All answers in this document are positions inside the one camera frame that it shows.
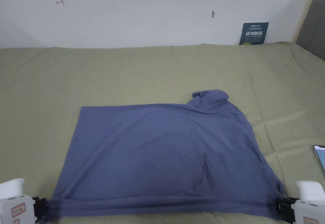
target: wooden bed frame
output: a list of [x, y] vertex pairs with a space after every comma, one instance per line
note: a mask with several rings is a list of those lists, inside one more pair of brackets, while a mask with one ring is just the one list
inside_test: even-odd
[[293, 42], [325, 60], [325, 0], [307, 0]]

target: pencil mark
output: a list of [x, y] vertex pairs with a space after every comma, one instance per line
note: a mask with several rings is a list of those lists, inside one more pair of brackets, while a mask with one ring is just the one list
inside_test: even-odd
[[57, 1], [56, 3], [57, 3], [58, 5], [59, 5], [60, 3], [62, 3], [63, 5], [65, 5], [64, 2], [63, 2], [63, 0], [61, 0], [60, 2]]

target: dark blue card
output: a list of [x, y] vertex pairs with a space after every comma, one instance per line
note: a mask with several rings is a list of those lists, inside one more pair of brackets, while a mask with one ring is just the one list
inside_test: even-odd
[[244, 23], [239, 45], [263, 44], [268, 26], [268, 22]]

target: label sticker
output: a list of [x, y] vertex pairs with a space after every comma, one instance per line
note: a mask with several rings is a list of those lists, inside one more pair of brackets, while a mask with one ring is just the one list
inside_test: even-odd
[[26, 205], [25, 205], [25, 203], [22, 203], [22, 204], [20, 204], [20, 205], [18, 205], [16, 207], [13, 207], [11, 209], [11, 215], [12, 215], [12, 217], [15, 217], [15, 216], [17, 216], [17, 215], [19, 215], [19, 214], [21, 214], [21, 213], [23, 213], [25, 211], [26, 211]]
[[303, 223], [304, 224], [319, 224], [317, 220], [308, 218], [308, 217], [303, 217]]

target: bed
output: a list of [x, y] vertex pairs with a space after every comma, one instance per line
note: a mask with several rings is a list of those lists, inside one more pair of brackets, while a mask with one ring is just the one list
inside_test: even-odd
[[[25, 193], [50, 198], [84, 105], [187, 103], [194, 91], [222, 89], [252, 124], [286, 194], [297, 180], [325, 178], [312, 145], [325, 145], [325, 30], [313, 8], [296, 43], [122, 49], [0, 50], [0, 182], [25, 179]], [[317, 29], [309, 37], [308, 28]], [[273, 223], [245, 214], [180, 213], [62, 218], [59, 223]]]

